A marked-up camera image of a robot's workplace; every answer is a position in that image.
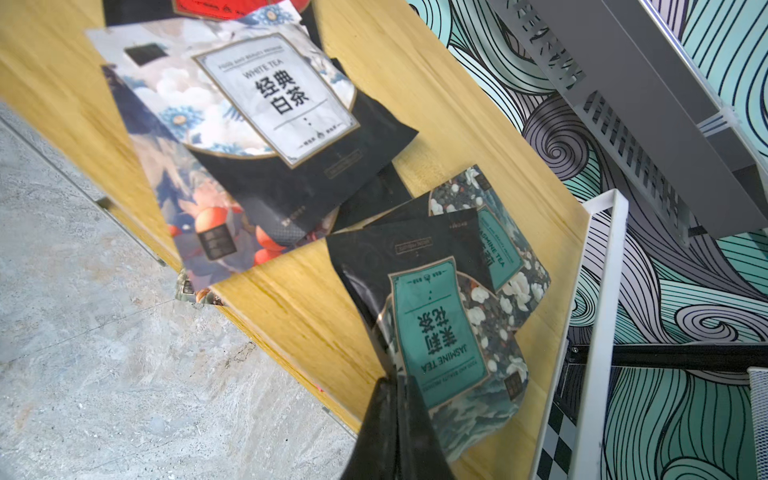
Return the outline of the orange floral tea bag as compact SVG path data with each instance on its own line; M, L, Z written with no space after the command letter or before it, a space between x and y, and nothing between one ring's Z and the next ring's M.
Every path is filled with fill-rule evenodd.
M305 237L281 246L252 226L192 154L138 99L113 66L102 68L124 126L182 261L191 291L242 273L409 200L393 165L387 165Z

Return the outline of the jasmine tea bag front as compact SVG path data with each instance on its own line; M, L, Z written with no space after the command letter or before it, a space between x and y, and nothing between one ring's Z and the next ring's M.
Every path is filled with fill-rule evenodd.
M414 377L448 461L520 409L528 368L492 278L477 211L327 240L382 366Z

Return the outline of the red tea bag top shelf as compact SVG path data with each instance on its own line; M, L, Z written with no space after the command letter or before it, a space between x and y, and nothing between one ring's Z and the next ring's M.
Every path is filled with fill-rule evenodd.
M209 20L245 18L255 24L309 23L316 20L310 1L173 0L175 13Z

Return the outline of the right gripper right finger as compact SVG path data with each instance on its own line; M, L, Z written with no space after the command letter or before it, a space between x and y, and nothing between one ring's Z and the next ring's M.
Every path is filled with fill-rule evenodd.
M397 376L397 478L454 479L413 376Z

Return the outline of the jasmine tea bag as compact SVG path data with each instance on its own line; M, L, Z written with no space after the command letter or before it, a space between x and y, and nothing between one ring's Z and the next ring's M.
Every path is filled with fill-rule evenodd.
M382 366L414 377L448 461L520 409L528 368L492 278L477 211L327 240Z
M463 210L478 212L480 238L493 290L511 329L517 331L541 303L551 278L479 166L467 168L374 223L381 225Z

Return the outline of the black perforated wall tray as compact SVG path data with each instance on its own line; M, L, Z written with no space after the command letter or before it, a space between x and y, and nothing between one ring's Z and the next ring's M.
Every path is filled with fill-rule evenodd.
M492 10L680 244L767 225L767 168L648 1Z

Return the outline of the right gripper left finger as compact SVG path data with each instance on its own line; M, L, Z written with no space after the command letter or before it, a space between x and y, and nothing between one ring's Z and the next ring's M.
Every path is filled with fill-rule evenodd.
M341 479L395 479L397 390L391 378L375 384L352 455Z

